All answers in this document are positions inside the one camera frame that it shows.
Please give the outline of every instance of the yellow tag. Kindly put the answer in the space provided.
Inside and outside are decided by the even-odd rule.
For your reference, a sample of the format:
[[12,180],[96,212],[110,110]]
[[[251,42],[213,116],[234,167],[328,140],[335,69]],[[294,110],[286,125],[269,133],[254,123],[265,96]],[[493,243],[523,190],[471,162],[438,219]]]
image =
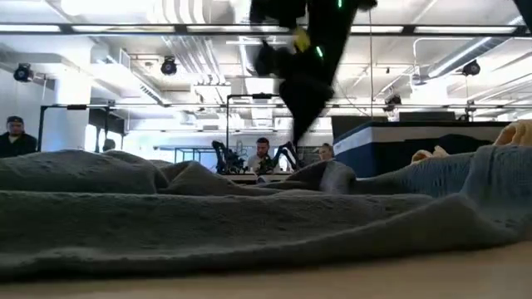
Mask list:
[[304,52],[310,47],[310,38],[308,38],[307,32],[298,27],[294,32],[294,46],[300,51]]

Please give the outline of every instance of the green light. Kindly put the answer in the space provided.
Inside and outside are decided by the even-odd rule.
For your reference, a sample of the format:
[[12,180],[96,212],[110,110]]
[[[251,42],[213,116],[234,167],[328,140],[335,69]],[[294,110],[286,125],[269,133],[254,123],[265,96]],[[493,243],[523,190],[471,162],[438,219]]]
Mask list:
[[322,49],[320,49],[320,47],[316,47],[316,52],[318,53],[320,58],[323,58],[323,52],[322,52]]

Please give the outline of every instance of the gray blanket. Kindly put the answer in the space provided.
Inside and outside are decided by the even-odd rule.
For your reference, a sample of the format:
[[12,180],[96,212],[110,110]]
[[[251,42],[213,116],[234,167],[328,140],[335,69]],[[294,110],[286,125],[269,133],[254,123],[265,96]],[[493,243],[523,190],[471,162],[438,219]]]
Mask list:
[[530,237],[532,148],[357,180],[336,162],[245,187],[121,152],[0,160],[0,278],[190,273],[488,248]]

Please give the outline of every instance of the black cap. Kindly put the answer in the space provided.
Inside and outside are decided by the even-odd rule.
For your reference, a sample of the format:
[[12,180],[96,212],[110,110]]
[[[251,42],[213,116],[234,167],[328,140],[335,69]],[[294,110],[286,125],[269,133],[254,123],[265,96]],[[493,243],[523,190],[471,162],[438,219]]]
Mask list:
[[7,118],[7,122],[8,123],[10,123],[10,122],[19,122],[19,123],[23,124],[24,120],[20,116],[9,116]]

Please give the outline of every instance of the blanket fold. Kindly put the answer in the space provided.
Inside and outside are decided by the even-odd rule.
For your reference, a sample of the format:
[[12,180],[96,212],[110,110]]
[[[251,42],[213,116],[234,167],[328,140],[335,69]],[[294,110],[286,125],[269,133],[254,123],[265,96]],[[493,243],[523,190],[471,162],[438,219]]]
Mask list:
[[[42,178],[27,163],[57,156],[64,175]],[[0,185],[0,278],[7,280],[351,261],[487,248],[532,231],[530,147],[486,146],[366,180],[328,161],[263,187],[239,186],[195,162],[154,166],[125,153],[6,160],[3,171],[53,185],[47,192]],[[90,164],[94,174],[109,171],[104,178],[123,181],[91,187],[87,182],[100,181],[81,169]],[[128,165],[141,165],[132,169],[144,170],[139,177],[149,188],[126,181]],[[54,184],[79,173],[86,175]],[[132,194],[137,189],[144,192]]]

